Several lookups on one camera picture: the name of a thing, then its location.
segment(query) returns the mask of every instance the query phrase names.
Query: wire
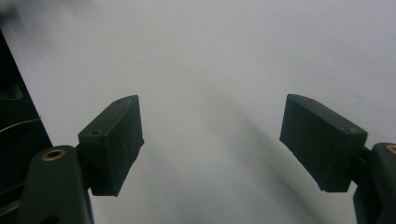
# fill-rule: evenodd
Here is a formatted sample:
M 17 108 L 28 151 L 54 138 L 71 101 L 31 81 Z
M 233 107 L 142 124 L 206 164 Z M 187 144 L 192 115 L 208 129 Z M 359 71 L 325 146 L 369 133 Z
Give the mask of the wire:
M 0 133 L 5 132 L 8 129 L 15 128 L 17 126 L 21 126 L 21 125 L 29 124 L 29 123 L 35 123 L 35 122 L 39 122 L 39 121 L 41 121 L 41 118 L 40 119 L 28 119 L 28 120 L 25 120 L 25 121 L 22 121 L 22 122 L 18 122 L 18 123 L 9 125 L 6 128 L 4 128 L 4 129 L 1 129 Z

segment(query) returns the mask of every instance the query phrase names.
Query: white surface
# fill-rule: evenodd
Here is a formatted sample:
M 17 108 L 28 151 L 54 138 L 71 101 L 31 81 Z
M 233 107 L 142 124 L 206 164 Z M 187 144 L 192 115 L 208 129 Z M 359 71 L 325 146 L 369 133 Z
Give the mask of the white surface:
M 394 1 L 18 4 L 7 42 L 54 145 L 140 96 L 146 144 L 96 223 L 355 223 L 277 139 L 287 93 L 396 135 Z

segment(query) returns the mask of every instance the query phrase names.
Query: dark plastic part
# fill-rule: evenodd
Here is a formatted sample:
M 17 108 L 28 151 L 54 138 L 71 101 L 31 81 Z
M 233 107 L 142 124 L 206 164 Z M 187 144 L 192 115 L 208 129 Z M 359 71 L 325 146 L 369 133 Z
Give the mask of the dark plastic part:
M 364 150 L 367 132 L 325 105 L 288 95 L 280 141 L 327 192 L 346 192 L 353 157 Z
M 1 32 L 0 58 L 0 129 L 39 119 Z M 37 152 L 49 147 L 52 144 L 40 121 L 0 133 L 0 223 L 15 223 L 29 161 Z
M 359 185 L 353 196 L 353 203 L 358 224 L 376 223 L 382 207 L 374 182 Z
M 375 188 L 382 205 L 377 224 L 396 223 L 396 154 L 387 149 L 391 143 L 376 144 L 370 158 Z
M 137 95 L 113 102 L 78 139 L 92 194 L 117 196 L 144 143 Z
M 65 153 L 59 159 L 44 161 L 43 156 L 53 149 Z M 17 223 L 92 223 L 89 197 L 73 147 L 49 148 L 32 158 Z

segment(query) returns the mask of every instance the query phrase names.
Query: white table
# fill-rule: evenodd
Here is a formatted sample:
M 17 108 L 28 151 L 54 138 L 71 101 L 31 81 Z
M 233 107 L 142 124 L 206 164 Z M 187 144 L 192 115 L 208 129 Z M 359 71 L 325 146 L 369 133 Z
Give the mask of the white table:
M 138 94 L 146 144 L 96 223 L 356 223 L 277 139 L 287 93 L 395 142 L 394 1 L 9 1 L 53 145 Z

